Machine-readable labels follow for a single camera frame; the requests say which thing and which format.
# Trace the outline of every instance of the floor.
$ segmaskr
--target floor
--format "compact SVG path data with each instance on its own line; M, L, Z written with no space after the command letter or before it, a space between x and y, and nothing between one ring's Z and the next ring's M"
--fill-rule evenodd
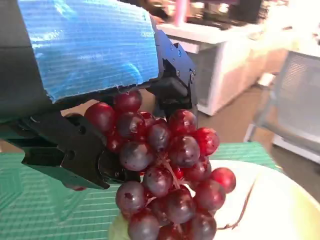
M142 109L152 111L154 100L150 93L144 91ZM199 113L199 127L210 127L215 129L222 143L242 142L248 125L259 107L263 95L263 90L253 86L236 98L229 105L225 106L214 116L207 116ZM92 102L86 103L75 110L68 112L84 113L85 109ZM259 129L254 140L260 142L270 153L277 165L294 181L305 188L318 202L320 202L320 165L311 162L301 156L291 153L280 147L272 146L273 134L267 130ZM0 143L3 152L16 152L17 148Z

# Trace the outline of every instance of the black metal bracket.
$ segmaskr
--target black metal bracket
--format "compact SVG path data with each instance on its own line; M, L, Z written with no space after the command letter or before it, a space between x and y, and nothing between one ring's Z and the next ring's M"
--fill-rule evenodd
M176 109L187 109L197 115L195 90L196 66L179 43L172 43L162 30L154 26L159 78L146 88L156 96L167 118Z
M37 132L32 139L11 139L25 151L23 164L64 184L107 189L109 184L140 181L118 156L106 151L106 139L80 114L63 117L51 112L22 119Z

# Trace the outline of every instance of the blue foam padding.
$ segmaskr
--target blue foam padding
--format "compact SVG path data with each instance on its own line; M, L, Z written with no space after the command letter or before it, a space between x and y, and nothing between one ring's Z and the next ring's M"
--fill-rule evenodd
M158 76L149 13L116 0L18 0L52 102Z

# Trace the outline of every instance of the green cutting mat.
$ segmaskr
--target green cutting mat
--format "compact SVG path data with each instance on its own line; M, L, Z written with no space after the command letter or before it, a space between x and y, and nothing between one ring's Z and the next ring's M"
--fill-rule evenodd
M118 215L108 190L75 192L29 167L24 155L0 153L0 240L107 240L109 224ZM225 143L211 159L239 160L276 169L255 142Z

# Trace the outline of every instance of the white plate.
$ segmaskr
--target white plate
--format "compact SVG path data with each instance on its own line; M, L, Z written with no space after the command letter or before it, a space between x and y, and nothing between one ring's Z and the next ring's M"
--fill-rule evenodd
M238 227L218 230L214 240L320 240L320 205L293 180L254 163L232 160L210 163L212 169L226 167L236 176L235 190L226 196L215 215L218 227L236 222L256 179ZM110 226L109 240L127 240L126 227L118 216Z

